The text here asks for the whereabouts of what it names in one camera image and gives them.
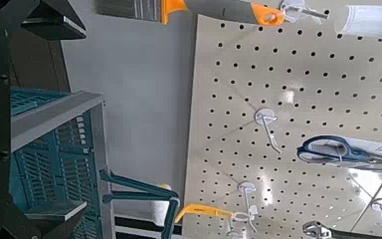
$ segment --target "scissors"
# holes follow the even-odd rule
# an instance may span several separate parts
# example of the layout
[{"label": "scissors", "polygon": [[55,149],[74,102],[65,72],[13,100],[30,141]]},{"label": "scissors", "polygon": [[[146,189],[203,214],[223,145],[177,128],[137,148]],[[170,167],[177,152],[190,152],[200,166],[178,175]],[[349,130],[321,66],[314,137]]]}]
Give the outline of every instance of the scissors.
[{"label": "scissors", "polygon": [[322,135],[305,141],[297,149],[299,159],[309,163],[360,163],[358,169],[382,170],[379,167],[363,168],[369,164],[382,164],[382,156],[371,154],[360,148],[353,148],[341,136]]}]

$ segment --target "plastic crate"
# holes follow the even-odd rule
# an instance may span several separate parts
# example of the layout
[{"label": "plastic crate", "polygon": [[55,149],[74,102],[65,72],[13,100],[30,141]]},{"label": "plastic crate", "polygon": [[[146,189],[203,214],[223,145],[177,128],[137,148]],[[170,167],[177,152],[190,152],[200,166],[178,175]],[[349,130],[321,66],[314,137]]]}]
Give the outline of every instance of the plastic crate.
[{"label": "plastic crate", "polygon": [[11,117],[41,107],[67,95],[68,93],[11,88]]},{"label": "plastic crate", "polygon": [[[27,106],[31,101],[44,106],[67,94],[15,89],[14,109]],[[13,153],[10,190],[14,202],[27,210],[44,201],[80,200],[88,207],[72,238],[101,238],[99,200],[96,183],[96,165],[90,112],[71,119],[42,135]]]}]

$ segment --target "pegboard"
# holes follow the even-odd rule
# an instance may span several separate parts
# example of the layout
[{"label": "pegboard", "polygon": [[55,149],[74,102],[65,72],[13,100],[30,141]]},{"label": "pegboard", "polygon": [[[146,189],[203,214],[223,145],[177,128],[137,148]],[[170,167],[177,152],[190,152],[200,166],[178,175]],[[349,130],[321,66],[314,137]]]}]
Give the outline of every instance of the pegboard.
[{"label": "pegboard", "polygon": [[[382,182],[382,175],[296,157],[296,148],[315,135],[382,142],[382,42],[336,35],[333,26],[345,4],[377,2],[306,2],[330,19],[279,27],[198,19],[185,204],[245,211],[237,186],[255,183],[249,200],[259,208],[259,233],[234,223],[245,238],[308,238],[301,226],[311,220],[350,230],[369,201],[364,190],[374,194]],[[278,117],[269,127],[283,154],[271,149],[254,121],[262,108]],[[382,215],[369,211],[354,231],[382,235],[381,223]],[[186,238],[227,232],[226,220],[184,217]]]}]

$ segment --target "gray wall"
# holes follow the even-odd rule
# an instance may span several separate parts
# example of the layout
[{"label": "gray wall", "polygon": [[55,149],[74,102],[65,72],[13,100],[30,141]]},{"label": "gray wall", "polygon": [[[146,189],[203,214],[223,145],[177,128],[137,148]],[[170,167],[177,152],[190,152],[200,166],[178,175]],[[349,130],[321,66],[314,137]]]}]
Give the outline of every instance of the gray wall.
[{"label": "gray wall", "polygon": [[[111,169],[150,183],[168,183],[183,199],[196,16],[173,14],[170,24],[107,17],[94,0],[71,0],[88,30],[65,41],[73,92],[106,99]],[[150,218],[145,202],[116,201],[115,213]]]}]

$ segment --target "blue scissors handle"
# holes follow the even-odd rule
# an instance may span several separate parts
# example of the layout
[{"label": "blue scissors handle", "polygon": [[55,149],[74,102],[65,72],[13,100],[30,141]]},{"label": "blue scissors handle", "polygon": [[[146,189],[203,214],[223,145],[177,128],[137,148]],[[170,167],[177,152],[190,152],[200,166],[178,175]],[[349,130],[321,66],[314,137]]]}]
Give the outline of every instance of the blue scissors handle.
[{"label": "blue scissors handle", "polygon": [[[336,153],[332,154],[326,150],[325,151],[315,150],[315,147],[313,147],[312,145],[318,141],[324,141],[324,140],[337,142],[339,146],[342,146],[344,148],[344,153],[340,155]],[[306,157],[305,155],[308,155],[308,154],[317,156],[317,158],[311,159],[309,157]],[[322,135],[322,136],[315,136],[310,138],[309,140],[305,141],[301,147],[297,149],[297,155],[301,160],[304,160],[307,162],[315,162],[315,163],[326,163],[326,162],[334,161],[336,159],[339,159],[339,160],[341,159],[344,161],[351,161],[351,162],[358,162],[361,160],[371,158],[371,156],[366,151],[352,148],[345,138],[340,136],[333,136],[333,135]]]}]

